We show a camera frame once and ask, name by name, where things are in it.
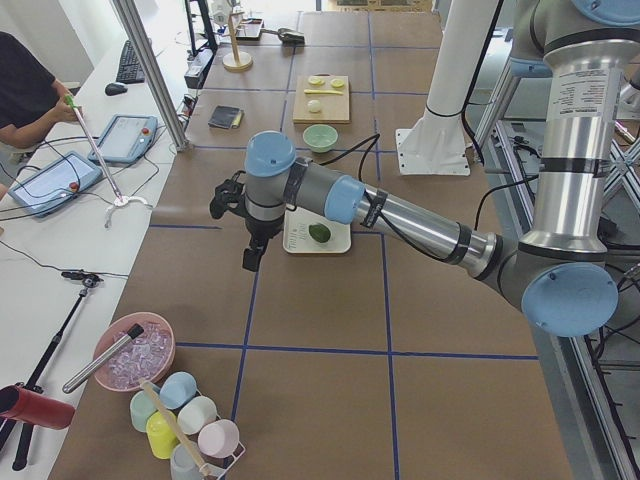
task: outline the keyboard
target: keyboard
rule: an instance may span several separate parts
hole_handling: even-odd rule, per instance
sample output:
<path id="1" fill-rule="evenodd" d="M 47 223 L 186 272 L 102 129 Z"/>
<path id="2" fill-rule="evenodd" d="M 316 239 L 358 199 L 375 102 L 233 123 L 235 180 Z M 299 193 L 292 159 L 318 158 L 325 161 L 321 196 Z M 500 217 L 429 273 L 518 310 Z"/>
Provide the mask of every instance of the keyboard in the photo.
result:
<path id="1" fill-rule="evenodd" d="M 144 82 L 144 72 L 142 65 L 138 60 L 131 40 L 124 42 L 122 53 L 120 54 L 120 64 L 118 65 L 118 74 L 116 82 L 121 83 L 142 83 Z"/>

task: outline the person's arm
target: person's arm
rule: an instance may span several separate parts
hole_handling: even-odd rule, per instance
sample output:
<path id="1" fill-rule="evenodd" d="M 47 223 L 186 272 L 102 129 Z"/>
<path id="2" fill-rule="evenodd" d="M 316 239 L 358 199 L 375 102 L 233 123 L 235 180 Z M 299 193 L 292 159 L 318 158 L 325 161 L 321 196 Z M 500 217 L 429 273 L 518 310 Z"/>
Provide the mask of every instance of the person's arm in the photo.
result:
<path id="1" fill-rule="evenodd" d="M 0 128 L 0 142 L 15 148 L 29 148 L 42 141 L 56 123 L 76 120 L 73 109 L 64 101 L 64 96 L 71 92 L 57 79 L 53 81 L 51 88 L 58 94 L 58 103 L 35 122 L 24 127 L 17 128 L 12 124 Z"/>

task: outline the green bowl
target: green bowl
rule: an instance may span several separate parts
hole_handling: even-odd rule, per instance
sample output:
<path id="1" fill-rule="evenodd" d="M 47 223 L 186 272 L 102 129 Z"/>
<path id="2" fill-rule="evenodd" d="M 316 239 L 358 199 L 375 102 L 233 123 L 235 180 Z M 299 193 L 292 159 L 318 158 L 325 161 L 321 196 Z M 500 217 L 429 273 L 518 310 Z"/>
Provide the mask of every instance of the green bowl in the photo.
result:
<path id="1" fill-rule="evenodd" d="M 307 127 L 302 133 L 302 139 L 312 152 L 325 153 L 331 150 L 338 141 L 338 131 L 331 125 L 319 123 Z"/>

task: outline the black shirt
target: black shirt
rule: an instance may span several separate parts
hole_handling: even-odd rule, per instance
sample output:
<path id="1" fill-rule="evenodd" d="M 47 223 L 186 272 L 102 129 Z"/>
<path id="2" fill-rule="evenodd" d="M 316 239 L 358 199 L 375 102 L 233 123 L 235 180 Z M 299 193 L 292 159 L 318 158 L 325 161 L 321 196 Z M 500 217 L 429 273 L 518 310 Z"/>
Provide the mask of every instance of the black shirt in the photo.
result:
<path id="1" fill-rule="evenodd" d="M 53 108 L 54 80 L 13 35 L 0 32 L 0 128 L 24 127 Z"/>

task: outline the white desk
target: white desk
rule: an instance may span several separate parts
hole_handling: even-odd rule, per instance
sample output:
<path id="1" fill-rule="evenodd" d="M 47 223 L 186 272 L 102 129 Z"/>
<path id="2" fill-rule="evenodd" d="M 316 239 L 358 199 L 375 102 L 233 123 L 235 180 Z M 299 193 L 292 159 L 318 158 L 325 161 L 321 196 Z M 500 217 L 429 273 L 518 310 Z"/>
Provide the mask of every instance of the white desk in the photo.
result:
<path id="1" fill-rule="evenodd" d="M 111 50 L 87 79 L 76 97 L 84 108 L 85 119 L 94 135 L 99 135 L 116 113 L 156 115 L 164 124 L 146 83 L 129 85 L 126 94 L 107 97 L 104 87 L 114 81 L 124 35 L 114 42 Z M 172 43 L 154 42 L 158 63 L 176 108 L 187 93 L 183 74 L 186 71 L 186 47 Z M 77 124 L 58 124 L 48 140 L 82 135 Z M 70 144 L 55 143 L 61 152 L 76 150 L 87 154 L 86 141 Z M 158 174 L 138 195 L 155 205 L 173 162 L 175 150 L 165 132 L 147 157 L 157 164 Z M 43 147 L 34 155 L 32 165 L 48 165 L 58 155 Z M 144 159 L 115 176 L 123 194 L 130 195 L 155 171 Z M 22 173 L 20 179 L 32 174 Z M 107 181 L 89 189 L 109 202 L 114 195 Z M 16 207 L 7 195 L 0 202 L 0 210 Z M 88 271 L 128 274 L 149 224 L 151 210 L 132 203 L 118 209 L 112 217 L 110 229 L 104 228 L 107 204 L 94 196 L 82 195 L 61 210 L 44 219 L 23 218 L 0 221 L 5 229 L 1 240 L 29 253 L 45 264 L 61 268 L 82 268 Z M 0 217 L 18 216 L 23 210 L 0 213 Z M 40 357 L 58 331 L 82 286 L 66 280 L 60 273 L 43 269 L 22 255 L 0 245 L 0 388 L 18 381 L 26 381 Z M 67 327 L 62 343 L 44 371 L 39 385 L 45 395 L 77 405 L 82 388 L 71 395 L 62 393 L 62 385 L 91 360 L 95 344 L 109 324 L 116 308 L 125 279 L 103 276 L 104 282 L 90 291 Z M 0 452 L 0 478 L 44 479 L 48 476 L 67 430 L 55 431 L 36 427 L 29 453 L 29 464 L 21 472 L 13 472 L 11 464 L 20 436 L 21 424 L 14 428 L 9 441 Z"/>

